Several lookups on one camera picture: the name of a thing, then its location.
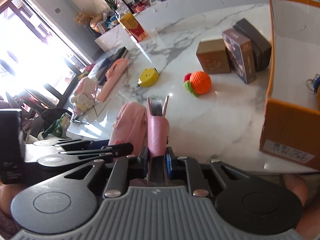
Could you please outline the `person left hand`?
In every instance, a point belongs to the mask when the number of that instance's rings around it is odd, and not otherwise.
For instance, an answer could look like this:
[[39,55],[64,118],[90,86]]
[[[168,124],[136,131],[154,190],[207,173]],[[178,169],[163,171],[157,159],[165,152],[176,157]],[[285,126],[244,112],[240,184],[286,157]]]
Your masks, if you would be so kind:
[[1,189],[1,211],[11,217],[10,206],[13,198],[26,188],[23,184],[3,185]]

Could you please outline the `person right hand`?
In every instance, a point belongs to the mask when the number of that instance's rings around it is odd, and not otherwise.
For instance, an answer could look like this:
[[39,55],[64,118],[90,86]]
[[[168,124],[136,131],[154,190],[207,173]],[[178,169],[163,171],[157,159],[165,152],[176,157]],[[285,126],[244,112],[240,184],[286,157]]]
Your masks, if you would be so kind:
[[284,174],[283,180],[286,188],[300,199],[302,205],[305,205],[308,198],[308,187],[305,180],[295,174]]

